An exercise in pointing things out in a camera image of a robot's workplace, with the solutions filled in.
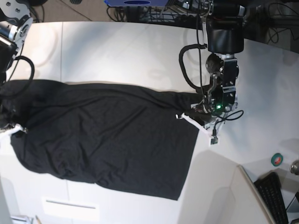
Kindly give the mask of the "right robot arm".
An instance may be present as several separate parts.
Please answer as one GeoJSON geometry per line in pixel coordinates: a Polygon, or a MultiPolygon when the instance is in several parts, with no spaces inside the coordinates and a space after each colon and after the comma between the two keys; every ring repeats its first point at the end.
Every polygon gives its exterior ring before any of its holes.
{"type": "Polygon", "coordinates": [[[13,99],[23,94],[33,81],[33,62],[18,52],[23,47],[28,31],[33,23],[30,16],[30,3],[27,0],[2,0],[0,2],[0,85],[6,83],[7,70],[13,61],[24,60],[31,67],[28,82],[13,95],[1,95],[1,99],[13,99]]]}

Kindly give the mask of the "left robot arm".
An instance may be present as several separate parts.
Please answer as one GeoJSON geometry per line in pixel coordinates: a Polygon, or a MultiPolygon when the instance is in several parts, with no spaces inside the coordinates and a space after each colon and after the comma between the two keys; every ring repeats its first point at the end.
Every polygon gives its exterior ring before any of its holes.
{"type": "Polygon", "coordinates": [[[244,50],[242,33],[245,8],[225,0],[200,0],[197,3],[196,27],[202,28],[203,43],[187,45],[179,53],[179,65],[185,81],[200,96],[187,116],[201,126],[225,121],[225,114],[237,106],[236,80],[239,66],[235,55],[244,50]],[[209,84],[196,86],[188,77],[183,57],[185,52],[207,49],[206,70],[209,84]]]}

